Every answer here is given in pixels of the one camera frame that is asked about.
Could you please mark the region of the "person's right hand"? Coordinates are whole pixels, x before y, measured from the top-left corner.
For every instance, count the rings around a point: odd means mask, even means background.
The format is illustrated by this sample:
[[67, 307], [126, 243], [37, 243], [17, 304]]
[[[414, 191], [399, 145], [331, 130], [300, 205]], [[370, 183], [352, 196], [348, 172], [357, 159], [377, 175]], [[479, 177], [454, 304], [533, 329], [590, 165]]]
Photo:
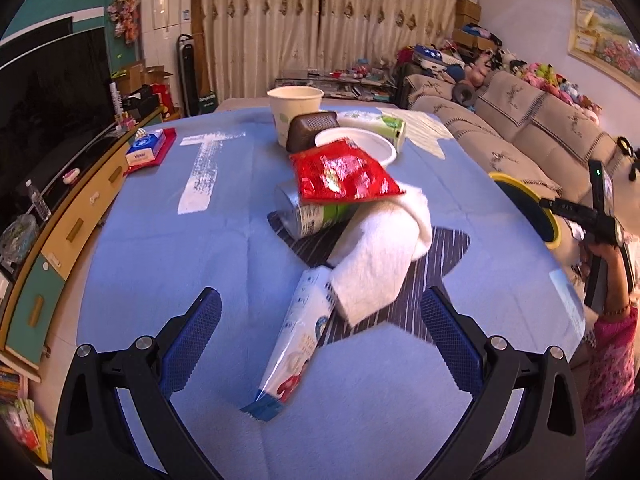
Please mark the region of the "person's right hand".
[[581, 242], [580, 272], [588, 283], [592, 281], [592, 274], [597, 275], [596, 290], [591, 296], [585, 296], [590, 298], [588, 307], [611, 318], [623, 318], [627, 314], [632, 272], [625, 245]]

